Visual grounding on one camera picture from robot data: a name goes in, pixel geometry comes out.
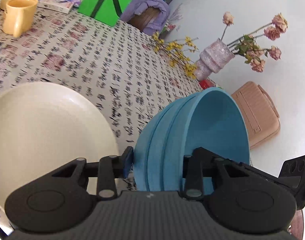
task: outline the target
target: mug rim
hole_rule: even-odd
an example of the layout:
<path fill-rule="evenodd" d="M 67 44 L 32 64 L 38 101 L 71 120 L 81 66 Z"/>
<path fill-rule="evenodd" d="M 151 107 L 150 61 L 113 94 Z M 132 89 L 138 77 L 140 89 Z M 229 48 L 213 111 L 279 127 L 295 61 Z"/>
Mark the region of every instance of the mug rim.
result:
<path fill-rule="evenodd" d="M 35 2 L 35 4 L 29 5 L 29 6 L 25 6 L 25 7 L 15 7 L 15 6 L 9 5 L 9 2 L 11 2 L 11 1 L 14 1 L 14 0 L 8 0 L 8 1 L 6 2 L 6 6 L 9 6 L 10 8 L 29 8 L 29 7 L 32 7 L 32 6 L 37 5 L 38 2 L 39 2 L 38 0 L 32 0 L 32 1 Z"/>

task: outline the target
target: white box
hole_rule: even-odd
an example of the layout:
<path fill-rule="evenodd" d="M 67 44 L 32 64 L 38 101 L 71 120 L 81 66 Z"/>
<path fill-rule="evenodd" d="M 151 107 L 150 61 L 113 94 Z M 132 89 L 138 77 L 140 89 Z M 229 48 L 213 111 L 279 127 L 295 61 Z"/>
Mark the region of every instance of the white box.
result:
<path fill-rule="evenodd" d="M 38 3 L 38 7 L 62 13 L 69 13 L 73 6 L 73 2 L 68 2 L 65 0 L 40 0 Z"/>

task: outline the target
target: metal screw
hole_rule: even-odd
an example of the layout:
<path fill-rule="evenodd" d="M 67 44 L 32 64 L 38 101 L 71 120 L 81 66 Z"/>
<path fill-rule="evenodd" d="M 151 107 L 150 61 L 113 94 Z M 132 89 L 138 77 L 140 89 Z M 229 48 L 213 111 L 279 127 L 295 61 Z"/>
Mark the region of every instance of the metal screw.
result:
<path fill-rule="evenodd" d="M 103 198 L 110 198 L 115 195 L 115 192 L 110 189 L 103 189 L 98 193 L 98 195 Z"/>
<path fill-rule="evenodd" d="M 186 191 L 186 195 L 189 197 L 200 197 L 202 193 L 200 190 L 192 188 Z"/>

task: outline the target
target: yellow mug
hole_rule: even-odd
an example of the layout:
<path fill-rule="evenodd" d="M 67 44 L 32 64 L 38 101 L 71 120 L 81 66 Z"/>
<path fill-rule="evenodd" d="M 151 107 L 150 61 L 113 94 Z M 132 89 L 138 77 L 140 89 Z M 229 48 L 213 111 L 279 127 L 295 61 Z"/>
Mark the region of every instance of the yellow mug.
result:
<path fill-rule="evenodd" d="M 6 3 L 3 32 L 18 38 L 33 23 L 38 0 L 9 0 Z"/>

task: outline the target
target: tablecloth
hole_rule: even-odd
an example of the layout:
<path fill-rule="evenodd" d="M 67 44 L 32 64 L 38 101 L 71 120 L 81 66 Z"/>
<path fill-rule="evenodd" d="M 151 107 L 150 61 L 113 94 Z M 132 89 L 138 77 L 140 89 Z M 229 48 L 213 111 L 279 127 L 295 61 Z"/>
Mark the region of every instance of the tablecloth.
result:
<path fill-rule="evenodd" d="M 0 94 L 24 82 L 67 86 L 104 115 L 120 153 L 135 146 L 147 122 L 173 100 L 201 91 L 197 81 L 147 46 L 144 33 L 122 21 L 109 27 L 72 10 L 38 8 L 32 28 L 15 39 L 2 32 Z M 126 180 L 133 189 L 133 181 Z"/>

